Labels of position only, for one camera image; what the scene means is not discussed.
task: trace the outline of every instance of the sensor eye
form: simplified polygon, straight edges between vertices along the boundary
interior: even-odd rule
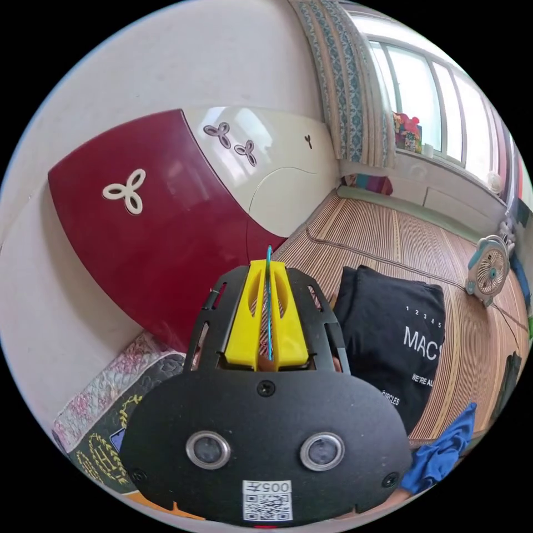
[[[229,444],[218,433],[199,431],[189,437],[185,446],[187,457],[200,468],[216,470],[230,458]]]
[[[333,433],[316,433],[301,446],[300,459],[309,470],[322,472],[335,468],[344,457],[344,443]]]

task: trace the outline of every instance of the purple flower decoration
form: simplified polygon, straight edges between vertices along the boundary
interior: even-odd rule
[[[232,147],[230,140],[226,136],[229,132],[229,124],[227,122],[221,122],[217,128],[215,126],[204,126],[204,131],[211,137],[218,137],[224,148],[229,150]]]
[[[248,160],[248,163],[252,165],[252,167],[257,165],[257,159],[255,158],[255,155],[252,153],[254,151],[255,145],[252,140],[246,141],[246,145],[242,146],[240,144],[235,145],[235,151],[239,155],[245,155],[246,159]]]

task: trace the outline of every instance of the yellow 3d printed part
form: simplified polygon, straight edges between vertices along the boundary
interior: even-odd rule
[[[230,365],[247,366],[257,370],[266,269],[266,261],[250,263],[225,351],[226,361]],[[309,355],[285,264],[271,261],[269,278],[274,370],[303,366]]]

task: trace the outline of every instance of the wire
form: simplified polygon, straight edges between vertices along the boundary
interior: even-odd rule
[[[518,339],[516,338],[515,332],[513,331],[512,327],[511,327],[511,324],[509,324],[509,322],[505,318],[505,314],[504,314],[503,310],[500,309],[496,304],[493,304],[493,306],[500,312],[501,316],[505,320],[505,323],[507,324],[507,327],[509,328],[509,331],[511,331],[513,337],[515,338],[516,349],[519,351],[520,350],[520,345],[518,344]]]
[[[272,295],[270,291],[270,257],[272,256],[272,246],[266,251],[266,342],[268,345],[268,360],[272,361]]]

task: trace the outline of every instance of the blue wire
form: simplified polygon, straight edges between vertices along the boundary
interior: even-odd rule
[[[266,333],[268,345],[268,360],[272,361],[272,295],[270,292],[270,256],[272,255],[272,246],[266,251]]]

